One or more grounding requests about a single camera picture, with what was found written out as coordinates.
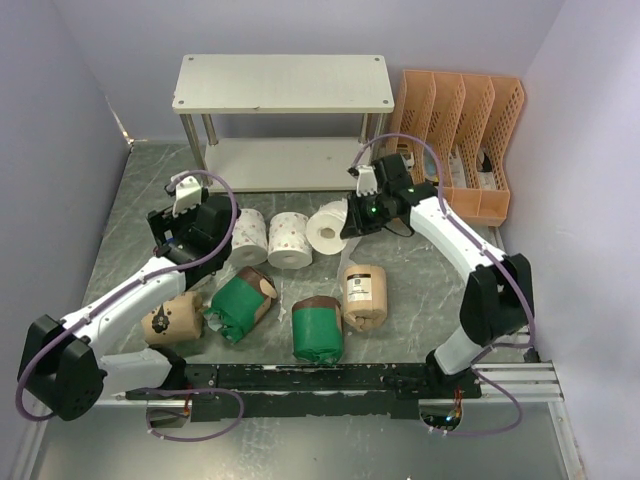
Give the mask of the plain white paper towel roll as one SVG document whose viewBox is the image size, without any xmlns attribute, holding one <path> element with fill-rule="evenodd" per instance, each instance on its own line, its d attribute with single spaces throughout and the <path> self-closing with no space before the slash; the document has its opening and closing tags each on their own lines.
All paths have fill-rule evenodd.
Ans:
<svg viewBox="0 0 640 480">
<path fill-rule="evenodd" d="M 321 206 L 306 224 L 306 238 L 311 247 L 322 255 L 335 255 L 347 249 L 352 252 L 361 238 L 341 238 L 347 219 L 345 198 Z"/>
</svg>

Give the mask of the rose-print roll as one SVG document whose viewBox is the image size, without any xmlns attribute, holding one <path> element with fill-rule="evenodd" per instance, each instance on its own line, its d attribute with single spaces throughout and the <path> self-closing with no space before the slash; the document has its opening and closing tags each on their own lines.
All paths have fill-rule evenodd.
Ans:
<svg viewBox="0 0 640 480">
<path fill-rule="evenodd" d="M 269 223 L 268 262 L 283 270 L 298 270 L 312 263 L 306 237 L 308 217 L 297 212 L 276 214 Z"/>
<path fill-rule="evenodd" d="M 241 210 L 234 226 L 231 245 L 228 261 L 236 268 L 257 266 L 267 260 L 266 223 L 258 210 Z"/>
</svg>

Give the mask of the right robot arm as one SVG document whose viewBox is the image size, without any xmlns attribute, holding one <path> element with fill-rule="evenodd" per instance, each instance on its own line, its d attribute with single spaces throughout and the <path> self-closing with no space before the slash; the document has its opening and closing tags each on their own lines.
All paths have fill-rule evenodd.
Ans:
<svg viewBox="0 0 640 480">
<path fill-rule="evenodd" d="M 356 188 L 347 196 L 343 239 L 370 235 L 393 219 L 426 238 L 453 265 L 465 290 L 459 326 L 432 354 L 426 390 L 443 398 L 496 341 L 530 326 L 534 317 L 531 265 L 486 242 L 455 214 L 431 182 L 416 184 L 403 157 L 388 155 L 348 169 Z"/>
</svg>

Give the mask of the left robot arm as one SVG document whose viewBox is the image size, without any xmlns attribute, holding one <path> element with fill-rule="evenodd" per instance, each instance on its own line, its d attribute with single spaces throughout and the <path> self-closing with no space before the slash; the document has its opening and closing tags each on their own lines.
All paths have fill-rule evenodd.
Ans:
<svg viewBox="0 0 640 480">
<path fill-rule="evenodd" d="M 234 196 L 208 193 L 179 214 L 170 208 L 151 212 L 156 249 L 138 272 L 79 310 L 60 319 L 43 315 L 29 326 L 14 394 L 19 415 L 33 422 L 71 421 L 105 396 L 137 390 L 154 390 L 165 399 L 181 395 L 186 362 L 170 349 L 152 345 L 134 354 L 107 351 L 134 323 L 223 267 L 239 215 Z M 29 412 L 24 393 L 48 413 Z"/>
</svg>

